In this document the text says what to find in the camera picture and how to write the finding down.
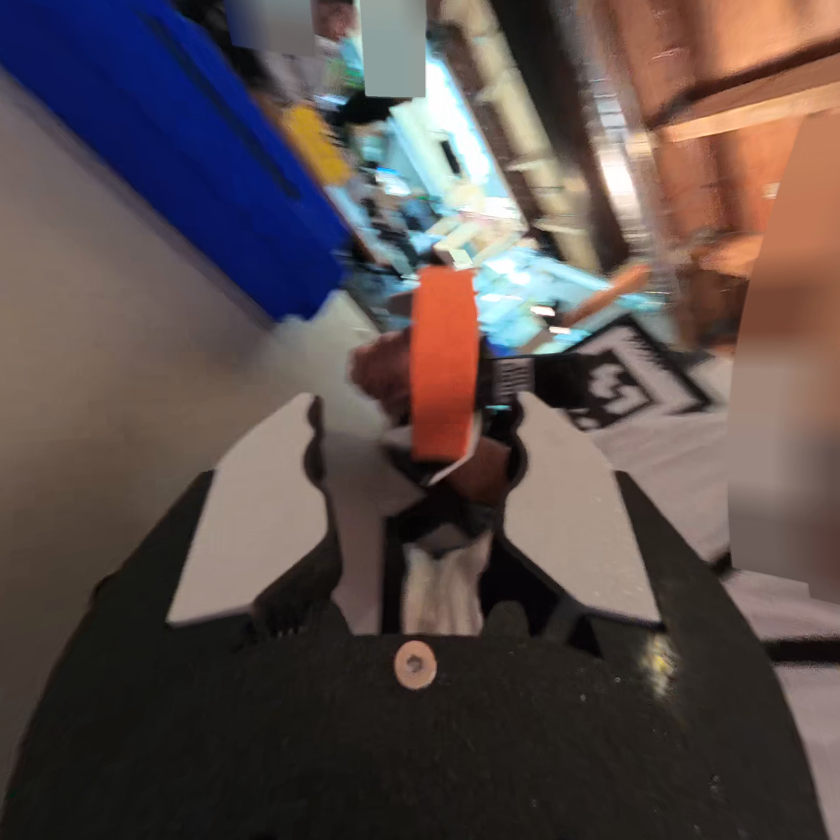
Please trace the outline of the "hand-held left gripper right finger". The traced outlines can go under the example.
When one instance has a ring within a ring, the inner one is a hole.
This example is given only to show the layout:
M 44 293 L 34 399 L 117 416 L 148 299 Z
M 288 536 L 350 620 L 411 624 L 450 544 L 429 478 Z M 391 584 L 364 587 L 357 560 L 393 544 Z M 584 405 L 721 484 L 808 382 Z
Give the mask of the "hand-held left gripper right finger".
M 517 467 L 500 509 L 500 542 L 560 597 L 571 621 L 662 625 L 615 472 L 557 409 L 520 395 Z

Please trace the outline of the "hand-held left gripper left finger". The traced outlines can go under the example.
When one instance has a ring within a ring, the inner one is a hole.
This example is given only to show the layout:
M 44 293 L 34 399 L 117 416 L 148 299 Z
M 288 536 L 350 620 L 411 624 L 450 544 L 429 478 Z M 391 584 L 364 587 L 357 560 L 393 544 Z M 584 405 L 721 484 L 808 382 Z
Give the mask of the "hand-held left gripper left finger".
M 281 633 L 330 598 L 343 563 L 322 438 L 322 399 L 301 393 L 220 459 L 166 616 L 170 626 L 251 616 Z

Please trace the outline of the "orange tape roll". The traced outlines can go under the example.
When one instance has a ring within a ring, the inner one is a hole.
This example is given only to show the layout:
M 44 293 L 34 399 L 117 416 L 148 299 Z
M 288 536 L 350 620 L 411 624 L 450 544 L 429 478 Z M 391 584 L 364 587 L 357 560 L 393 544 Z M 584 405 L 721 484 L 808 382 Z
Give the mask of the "orange tape roll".
M 467 454 L 476 407 L 480 330 L 473 273 L 424 268 L 412 320 L 412 455 L 422 463 L 454 463 Z

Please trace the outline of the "blue plastic storage bin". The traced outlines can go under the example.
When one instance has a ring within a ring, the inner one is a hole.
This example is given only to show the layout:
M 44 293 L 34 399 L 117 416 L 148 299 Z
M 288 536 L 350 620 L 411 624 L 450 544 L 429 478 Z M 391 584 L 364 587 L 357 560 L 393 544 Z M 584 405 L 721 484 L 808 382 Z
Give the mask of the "blue plastic storage bin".
M 209 34 L 169 2 L 2 1 L 2 68 L 276 321 L 350 233 Z

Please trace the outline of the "person's right hand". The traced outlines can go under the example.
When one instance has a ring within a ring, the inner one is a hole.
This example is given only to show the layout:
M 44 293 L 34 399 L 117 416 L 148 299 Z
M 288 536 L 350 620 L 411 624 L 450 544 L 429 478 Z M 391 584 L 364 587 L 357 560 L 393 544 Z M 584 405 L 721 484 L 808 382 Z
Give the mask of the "person's right hand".
M 350 380 L 363 394 L 377 401 L 391 420 L 403 418 L 410 408 L 411 330 L 387 332 L 350 356 Z M 444 482 L 470 502 L 489 508 L 498 505 L 508 488 L 508 446 L 482 437 L 469 476 Z

